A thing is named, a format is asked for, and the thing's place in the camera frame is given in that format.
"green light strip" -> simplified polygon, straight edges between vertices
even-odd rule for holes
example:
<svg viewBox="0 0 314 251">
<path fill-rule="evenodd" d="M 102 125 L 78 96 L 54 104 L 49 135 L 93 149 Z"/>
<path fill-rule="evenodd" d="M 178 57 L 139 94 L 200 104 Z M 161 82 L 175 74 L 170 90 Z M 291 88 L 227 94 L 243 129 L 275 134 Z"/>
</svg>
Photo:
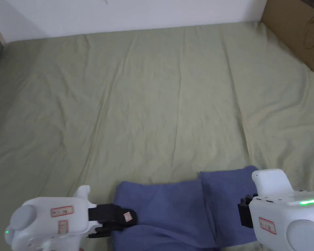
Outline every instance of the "green light strip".
<svg viewBox="0 0 314 251">
<path fill-rule="evenodd" d="M 300 205 L 314 204 L 314 199 L 299 202 Z"/>
</svg>

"white sticker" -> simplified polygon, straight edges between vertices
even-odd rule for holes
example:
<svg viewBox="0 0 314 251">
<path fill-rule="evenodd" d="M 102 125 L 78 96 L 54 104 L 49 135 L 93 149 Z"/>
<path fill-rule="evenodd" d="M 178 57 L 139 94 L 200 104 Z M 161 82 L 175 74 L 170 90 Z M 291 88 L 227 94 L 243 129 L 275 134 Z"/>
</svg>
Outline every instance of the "white sticker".
<svg viewBox="0 0 314 251">
<path fill-rule="evenodd" d="M 51 217 L 58 217 L 74 213 L 73 206 L 51 209 Z"/>
<path fill-rule="evenodd" d="M 275 231 L 274 223 L 272 221 L 268 221 L 264 218 L 259 218 L 259 224 L 260 227 L 263 228 L 264 230 L 275 235 L 277 234 L 277 232 Z"/>
<path fill-rule="evenodd" d="M 132 220 L 132 217 L 131 217 L 130 212 L 125 213 L 123 216 L 125 217 L 126 222 L 128 222 L 128 221 L 131 221 L 131 220 Z"/>
<path fill-rule="evenodd" d="M 58 222 L 58 234 L 67 234 L 69 232 L 69 222 L 59 221 Z"/>
</svg>

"blue cloth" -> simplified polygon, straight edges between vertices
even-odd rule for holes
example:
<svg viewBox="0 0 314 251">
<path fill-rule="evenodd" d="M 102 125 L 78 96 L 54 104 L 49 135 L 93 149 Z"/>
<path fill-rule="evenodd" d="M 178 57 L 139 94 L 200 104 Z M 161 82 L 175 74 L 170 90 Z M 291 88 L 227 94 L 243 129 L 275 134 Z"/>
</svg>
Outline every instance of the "blue cloth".
<svg viewBox="0 0 314 251">
<path fill-rule="evenodd" d="M 133 209 L 138 225 L 113 231 L 115 251 L 219 250 L 206 215 L 200 180 L 141 185 L 122 182 L 114 204 Z"/>
<path fill-rule="evenodd" d="M 198 180 L 175 184 L 120 183 L 113 202 L 134 210 L 138 224 L 112 232 L 113 250 L 211 251 L 256 241 L 237 207 L 256 193 L 255 170 L 201 172 Z"/>
<path fill-rule="evenodd" d="M 241 225 L 237 205 L 245 195 L 257 193 L 252 181 L 254 166 L 232 171 L 201 172 L 200 180 L 211 225 L 215 226 L 219 247 L 256 241 L 252 228 Z"/>
</svg>

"bed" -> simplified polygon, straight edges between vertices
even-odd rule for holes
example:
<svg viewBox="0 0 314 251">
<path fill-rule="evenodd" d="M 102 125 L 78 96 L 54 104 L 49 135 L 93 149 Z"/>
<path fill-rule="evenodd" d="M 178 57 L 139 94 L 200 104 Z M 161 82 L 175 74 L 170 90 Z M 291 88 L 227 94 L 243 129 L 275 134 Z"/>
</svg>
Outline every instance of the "bed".
<svg viewBox="0 0 314 251">
<path fill-rule="evenodd" d="M 263 24 L 8 44 L 0 58 L 0 250 L 24 201 L 112 201 L 121 181 L 281 168 L 314 190 L 314 73 Z M 110 250 L 108 239 L 83 240 Z M 261 250 L 258 243 L 230 250 Z"/>
</svg>

